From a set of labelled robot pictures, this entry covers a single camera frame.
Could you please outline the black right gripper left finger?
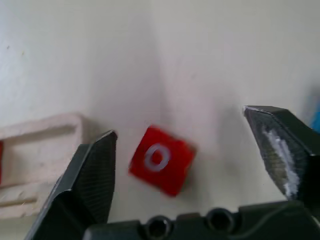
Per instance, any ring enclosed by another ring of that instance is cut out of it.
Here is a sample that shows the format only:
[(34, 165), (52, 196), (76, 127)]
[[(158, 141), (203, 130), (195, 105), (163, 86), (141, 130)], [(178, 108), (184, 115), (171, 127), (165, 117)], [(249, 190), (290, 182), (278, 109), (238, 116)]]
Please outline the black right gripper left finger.
[(114, 130), (80, 144), (58, 178), (27, 240), (81, 240), (88, 227), (108, 221), (116, 174)]

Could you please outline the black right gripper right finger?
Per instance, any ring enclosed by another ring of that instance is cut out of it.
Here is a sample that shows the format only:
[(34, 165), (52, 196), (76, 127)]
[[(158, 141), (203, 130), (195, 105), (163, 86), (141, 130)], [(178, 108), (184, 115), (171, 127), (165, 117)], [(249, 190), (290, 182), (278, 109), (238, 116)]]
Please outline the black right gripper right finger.
[(289, 110), (247, 105), (243, 115), (266, 171), (289, 200), (320, 206), (320, 135)]

